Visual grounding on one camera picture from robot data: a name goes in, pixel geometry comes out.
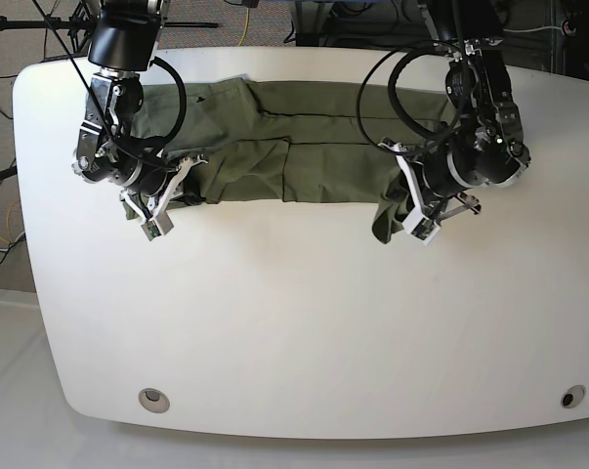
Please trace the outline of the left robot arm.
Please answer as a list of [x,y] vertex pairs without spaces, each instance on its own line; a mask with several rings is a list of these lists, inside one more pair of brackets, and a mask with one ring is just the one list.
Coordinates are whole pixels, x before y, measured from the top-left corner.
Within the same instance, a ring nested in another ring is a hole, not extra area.
[[[393,111],[424,144],[419,149],[385,147],[396,155],[409,190],[402,225],[425,239],[447,218],[480,213],[480,203],[469,191],[512,185],[531,158],[498,48],[504,31],[494,6],[488,1],[421,1],[418,7],[431,39],[399,60],[387,90]],[[411,116],[398,94],[400,74],[428,55],[450,59],[444,86],[454,108],[451,121],[433,129]]]

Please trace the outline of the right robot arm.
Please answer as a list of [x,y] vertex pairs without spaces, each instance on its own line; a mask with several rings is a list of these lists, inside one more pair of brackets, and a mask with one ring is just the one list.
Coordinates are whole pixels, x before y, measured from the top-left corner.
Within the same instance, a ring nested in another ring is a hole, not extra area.
[[[156,55],[168,10],[166,1],[103,2],[88,54],[99,70],[86,83],[86,110],[72,164],[87,183],[109,181],[120,187],[121,201],[138,215],[149,239],[172,230],[168,204],[183,196],[190,169],[205,160],[202,155],[168,159],[165,149],[187,115],[181,76]],[[152,65],[173,78],[178,115],[165,135],[137,138],[132,127],[144,102],[140,75]]]

